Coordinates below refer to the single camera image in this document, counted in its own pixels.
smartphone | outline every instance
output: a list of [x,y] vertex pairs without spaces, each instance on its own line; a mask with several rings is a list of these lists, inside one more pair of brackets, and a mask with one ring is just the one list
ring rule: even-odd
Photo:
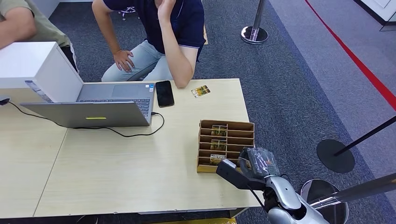
[[156,83],[156,91],[159,107],[173,106],[175,104],[170,81]]

person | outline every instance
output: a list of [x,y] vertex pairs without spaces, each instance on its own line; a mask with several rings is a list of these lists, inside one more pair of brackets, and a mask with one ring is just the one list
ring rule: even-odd
[[[131,51],[117,42],[109,14],[134,6],[147,39]],[[201,0],[94,0],[92,10],[113,54],[102,82],[174,80],[184,88],[192,79],[205,43]]]
[[0,49],[14,42],[57,42],[77,71],[69,38],[31,0],[0,0]]

stanchion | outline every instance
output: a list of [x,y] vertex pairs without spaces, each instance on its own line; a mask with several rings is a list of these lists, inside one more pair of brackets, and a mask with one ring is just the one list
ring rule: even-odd
[[336,140],[323,140],[316,147],[318,157],[330,170],[342,174],[348,173],[355,167],[355,158],[350,149],[395,122],[396,116],[347,146]]
[[314,179],[301,188],[301,197],[318,210],[330,224],[343,224],[348,219],[348,205],[357,199],[396,189],[396,173],[339,191],[329,182]]
[[253,26],[243,28],[241,37],[243,41],[251,44],[262,44],[268,39],[268,33],[260,28],[262,10],[264,9],[265,0],[260,0],[257,8],[255,23]]

laptop charging cable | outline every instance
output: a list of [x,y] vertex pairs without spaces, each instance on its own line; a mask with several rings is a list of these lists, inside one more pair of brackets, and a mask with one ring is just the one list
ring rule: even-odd
[[[24,112],[24,111],[21,110],[17,105],[15,105],[13,102],[9,101],[9,99],[4,99],[4,100],[0,101],[0,105],[6,105],[6,104],[11,104],[11,105],[13,105],[16,109],[18,109],[19,112],[21,112],[21,113],[23,113],[23,114],[25,114],[25,115],[32,116],[32,117],[36,117],[36,118],[41,118],[41,119],[45,119],[45,120],[49,120],[49,121],[55,123],[56,125],[58,125],[58,126],[60,126],[60,127],[63,127],[62,125],[60,125],[60,124],[58,124],[58,123],[56,123],[56,122],[54,122],[54,121],[52,121],[52,120],[50,120],[50,119],[48,119],[48,118],[45,118],[45,117],[41,117],[41,116],[37,116],[37,115],[34,115],[34,114],[30,114],[30,113]],[[136,136],[149,136],[149,135],[153,135],[153,134],[155,134],[156,132],[158,132],[158,131],[163,127],[163,125],[165,124],[165,118],[162,116],[162,114],[157,113],[157,112],[151,112],[151,115],[160,115],[161,118],[162,118],[162,124],[161,124],[161,126],[160,126],[157,130],[153,131],[153,132],[150,133],[150,134],[124,135],[124,134],[122,134],[122,133],[120,133],[120,132],[117,132],[116,130],[114,130],[114,129],[112,129],[112,128],[109,128],[109,127],[76,127],[76,128],[73,128],[73,129],[88,129],[88,130],[107,129],[107,130],[110,130],[110,131],[112,131],[112,132],[114,132],[114,133],[116,133],[116,134],[118,134],[118,135],[124,137],[124,138],[131,138],[131,137],[136,137]]]

red line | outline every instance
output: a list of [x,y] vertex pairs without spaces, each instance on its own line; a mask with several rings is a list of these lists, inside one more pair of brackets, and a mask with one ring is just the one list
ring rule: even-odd
[[330,29],[330,27],[323,21],[323,19],[318,15],[318,13],[314,10],[308,0],[305,0],[308,6],[312,9],[315,15],[320,19],[323,25],[329,30],[329,32],[333,35],[333,37],[337,40],[337,42],[341,45],[344,51],[349,55],[353,62],[359,67],[359,69],[363,72],[363,74],[367,77],[367,79],[373,84],[373,86],[380,92],[380,94],[385,98],[385,100],[393,107],[396,111],[396,97],[393,93],[386,88],[386,86],[367,68],[366,65],[361,62],[361,60],[344,44],[344,42]]

